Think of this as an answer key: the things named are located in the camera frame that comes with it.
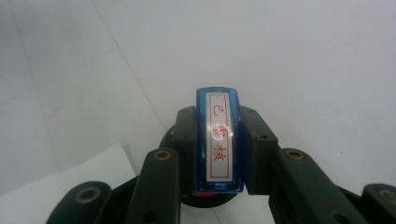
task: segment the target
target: white label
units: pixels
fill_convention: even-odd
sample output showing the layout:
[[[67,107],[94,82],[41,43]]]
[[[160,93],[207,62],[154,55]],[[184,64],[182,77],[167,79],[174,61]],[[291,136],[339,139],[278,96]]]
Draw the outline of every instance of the white label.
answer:
[[[233,126],[229,94],[206,94],[206,181],[233,180]]]

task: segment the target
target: label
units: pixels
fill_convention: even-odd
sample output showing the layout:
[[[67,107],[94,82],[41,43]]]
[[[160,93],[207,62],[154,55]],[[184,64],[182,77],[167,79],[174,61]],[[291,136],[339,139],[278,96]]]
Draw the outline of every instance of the label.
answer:
[[[233,180],[233,126],[227,92],[206,94],[206,181]]]

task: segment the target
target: blue plastic object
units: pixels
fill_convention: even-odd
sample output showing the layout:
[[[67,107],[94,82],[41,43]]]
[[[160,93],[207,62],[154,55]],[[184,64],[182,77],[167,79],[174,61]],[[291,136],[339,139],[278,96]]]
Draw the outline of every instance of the blue plastic object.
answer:
[[[198,192],[242,192],[244,158],[241,112],[236,90],[197,90]]]

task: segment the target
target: red border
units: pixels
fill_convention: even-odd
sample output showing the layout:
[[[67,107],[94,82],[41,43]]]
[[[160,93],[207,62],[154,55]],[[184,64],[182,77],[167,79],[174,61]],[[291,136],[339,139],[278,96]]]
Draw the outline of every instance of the red border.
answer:
[[[209,93],[209,106],[210,106],[210,117],[209,117],[209,125],[210,129],[212,129],[212,95],[220,95],[224,97],[224,105],[225,105],[225,122],[227,125],[227,128],[229,128],[229,123],[228,123],[228,106],[227,106],[227,100],[225,98],[225,94],[210,94]],[[213,154],[213,142],[212,142],[212,137],[210,133],[210,177],[211,178],[229,178],[230,177],[230,146],[229,146],[229,136],[228,136],[228,131],[227,131],[227,175],[226,176],[213,176],[213,160],[212,160],[212,154]]]

